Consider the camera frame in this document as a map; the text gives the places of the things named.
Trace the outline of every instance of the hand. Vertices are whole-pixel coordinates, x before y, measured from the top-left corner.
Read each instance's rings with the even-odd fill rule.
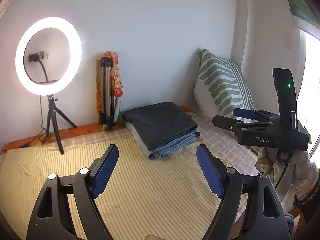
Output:
[[[285,167],[276,161],[277,152],[277,148],[261,147],[258,152],[259,159],[256,163],[257,170],[266,173],[274,186]],[[310,161],[309,153],[293,150],[292,159],[276,189],[280,201],[282,202],[292,184],[297,198],[305,198],[313,189],[318,177],[319,169],[314,162]]]

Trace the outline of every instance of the bolt head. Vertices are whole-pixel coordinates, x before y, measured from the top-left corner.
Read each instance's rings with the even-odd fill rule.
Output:
[[[48,179],[54,179],[57,176],[55,173],[50,173]]]
[[[88,168],[82,168],[81,170],[80,170],[80,173],[81,174],[87,174],[89,172],[89,169]]]
[[[265,174],[265,173],[260,173],[259,174],[259,176],[260,176],[260,178],[262,178],[262,179],[266,179],[268,176]]]
[[[227,173],[230,173],[230,174],[234,174],[236,172],[236,170],[232,167],[228,167],[227,168]]]

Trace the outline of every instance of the folded clothes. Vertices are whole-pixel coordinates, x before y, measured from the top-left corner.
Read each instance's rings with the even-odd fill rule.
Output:
[[[179,150],[180,148],[187,146],[190,143],[193,143],[199,136],[200,132],[195,129],[191,133],[183,135],[171,142],[167,143],[164,146],[160,146],[154,151],[149,151],[143,140],[141,139],[139,133],[135,129],[134,125],[129,122],[124,122],[126,127],[131,131],[133,138],[136,140],[137,144],[139,145],[140,149],[144,153],[147,158],[163,158],[164,156]]]
[[[122,118],[133,124],[149,151],[194,131],[198,125],[173,102],[138,107]]]

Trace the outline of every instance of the folding tripod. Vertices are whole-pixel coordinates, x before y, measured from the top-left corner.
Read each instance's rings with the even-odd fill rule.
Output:
[[[64,154],[61,139],[60,139],[60,134],[59,134],[59,129],[58,129],[58,123],[57,123],[57,117],[56,117],[56,112],[60,114],[64,120],[66,120],[69,124],[71,124],[74,128],[77,128],[77,126],[71,122],[71,120],[59,109],[56,107],[55,101],[58,101],[58,99],[54,99],[53,95],[48,95],[48,101],[49,101],[49,111],[48,111],[48,117],[47,117],[47,131],[46,131],[46,136],[49,136],[49,128],[50,128],[50,119],[52,120],[52,125],[53,125],[53,130],[54,130],[54,135],[56,137],[59,151],[61,154]]]

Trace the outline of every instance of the ring light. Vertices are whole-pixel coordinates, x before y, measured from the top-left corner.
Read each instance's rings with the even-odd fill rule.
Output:
[[[70,63],[65,74],[57,82],[49,85],[39,85],[32,82],[24,69],[24,51],[30,39],[40,30],[45,28],[55,28],[64,33],[70,45]],[[41,96],[55,94],[64,89],[76,75],[81,61],[81,41],[76,29],[68,21],[49,17],[34,23],[22,36],[16,52],[16,71],[21,84],[31,93]]]

